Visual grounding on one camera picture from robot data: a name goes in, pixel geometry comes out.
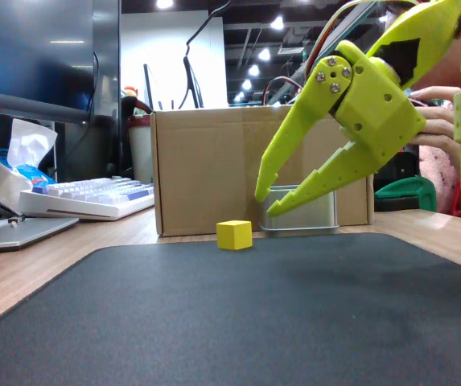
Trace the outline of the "person's hand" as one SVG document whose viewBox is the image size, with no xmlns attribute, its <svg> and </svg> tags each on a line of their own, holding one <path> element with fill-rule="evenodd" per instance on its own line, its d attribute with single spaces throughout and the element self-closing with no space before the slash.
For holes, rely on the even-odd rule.
<svg viewBox="0 0 461 386">
<path fill-rule="evenodd" d="M 447 86 L 430 86 L 413 91 L 410 97 L 416 101 L 439 99 L 452 101 L 461 92 L 461 88 Z M 417 111 L 426 120 L 425 126 L 411 140 L 411 145 L 431 146 L 444 151 L 455 169 L 460 168 L 461 145 L 454 135 L 454 110 L 446 107 L 417 107 Z"/>
</svg>

